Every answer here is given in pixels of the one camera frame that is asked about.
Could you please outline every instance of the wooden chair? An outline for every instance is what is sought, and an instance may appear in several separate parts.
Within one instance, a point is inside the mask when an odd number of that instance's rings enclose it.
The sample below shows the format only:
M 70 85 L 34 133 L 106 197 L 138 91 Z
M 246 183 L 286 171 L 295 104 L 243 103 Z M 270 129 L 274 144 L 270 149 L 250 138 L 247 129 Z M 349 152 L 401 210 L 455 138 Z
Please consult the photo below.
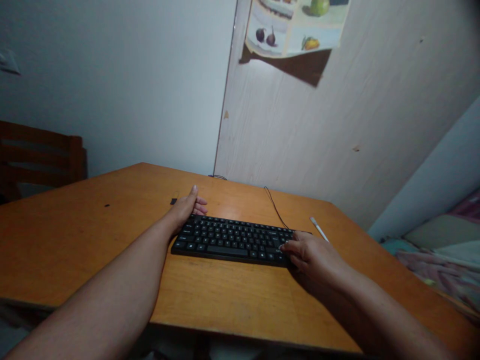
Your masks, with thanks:
M 86 177 L 87 152 L 80 136 L 0 121 L 0 194 L 8 202 L 21 199 L 18 183 L 58 188 Z

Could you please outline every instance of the fruit poster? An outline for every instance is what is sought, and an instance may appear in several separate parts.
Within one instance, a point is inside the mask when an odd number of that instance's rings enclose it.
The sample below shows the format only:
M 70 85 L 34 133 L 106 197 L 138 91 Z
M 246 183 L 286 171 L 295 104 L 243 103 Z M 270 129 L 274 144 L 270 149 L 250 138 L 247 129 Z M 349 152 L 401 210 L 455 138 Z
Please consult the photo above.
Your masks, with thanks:
M 350 0 L 252 0 L 245 45 L 266 58 L 340 46 Z

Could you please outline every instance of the black cable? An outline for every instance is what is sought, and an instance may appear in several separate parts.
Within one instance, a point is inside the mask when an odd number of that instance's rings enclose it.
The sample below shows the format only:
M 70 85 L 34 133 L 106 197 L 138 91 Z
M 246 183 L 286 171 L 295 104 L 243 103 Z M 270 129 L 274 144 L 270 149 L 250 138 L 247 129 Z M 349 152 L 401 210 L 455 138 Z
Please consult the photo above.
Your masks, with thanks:
M 263 187 L 267 192 L 268 192 L 268 197 L 270 198 L 271 203 L 273 204 L 273 207 L 275 208 L 276 214 L 278 215 L 278 218 L 280 219 L 281 223 L 283 224 L 284 227 L 287 229 L 290 229 L 287 224 L 283 221 L 282 217 L 280 216 L 279 211 L 277 210 L 277 207 L 275 206 L 274 198 L 272 197 L 272 194 L 270 193 L 270 190 L 268 187 L 264 186 Z
M 222 180 L 227 180 L 226 177 L 221 176 L 221 175 L 208 175 L 208 176 L 211 177 L 211 178 L 218 178 L 218 179 L 222 179 Z

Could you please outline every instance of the hand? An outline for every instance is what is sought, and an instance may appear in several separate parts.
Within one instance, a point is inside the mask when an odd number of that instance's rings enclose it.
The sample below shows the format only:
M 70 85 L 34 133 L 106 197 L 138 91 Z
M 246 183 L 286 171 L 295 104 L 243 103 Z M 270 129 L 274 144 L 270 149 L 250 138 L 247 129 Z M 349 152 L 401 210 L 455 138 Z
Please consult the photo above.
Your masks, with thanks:
M 197 185 L 193 185 L 190 194 L 179 198 L 164 216 L 165 219 L 171 222 L 175 233 L 180 231 L 190 214 L 205 215 L 207 213 L 208 210 L 204 206 L 207 205 L 207 201 L 203 197 L 198 196 L 198 193 Z
M 308 232 L 295 231 L 293 240 L 283 244 L 280 250 L 289 254 L 298 270 L 315 283 L 335 290 L 346 286 L 356 273 L 329 242 Z

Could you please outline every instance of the keyboard cable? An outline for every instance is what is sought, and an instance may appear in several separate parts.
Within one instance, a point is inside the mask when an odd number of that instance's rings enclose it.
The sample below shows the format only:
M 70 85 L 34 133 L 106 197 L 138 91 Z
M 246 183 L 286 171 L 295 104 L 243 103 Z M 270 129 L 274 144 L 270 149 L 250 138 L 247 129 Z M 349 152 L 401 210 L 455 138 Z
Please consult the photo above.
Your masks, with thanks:
M 279 211 L 277 210 L 277 207 L 275 206 L 274 198 L 272 197 L 272 194 L 270 193 L 270 190 L 268 187 L 264 186 L 263 187 L 267 192 L 268 192 L 268 197 L 270 198 L 271 203 L 273 204 L 273 207 L 275 208 L 276 214 L 278 215 L 278 218 L 280 219 L 281 223 L 283 224 L 284 227 L 287 229 L 290 229 L 287 224 L 283 221 L 282 217 L 280 216 Z

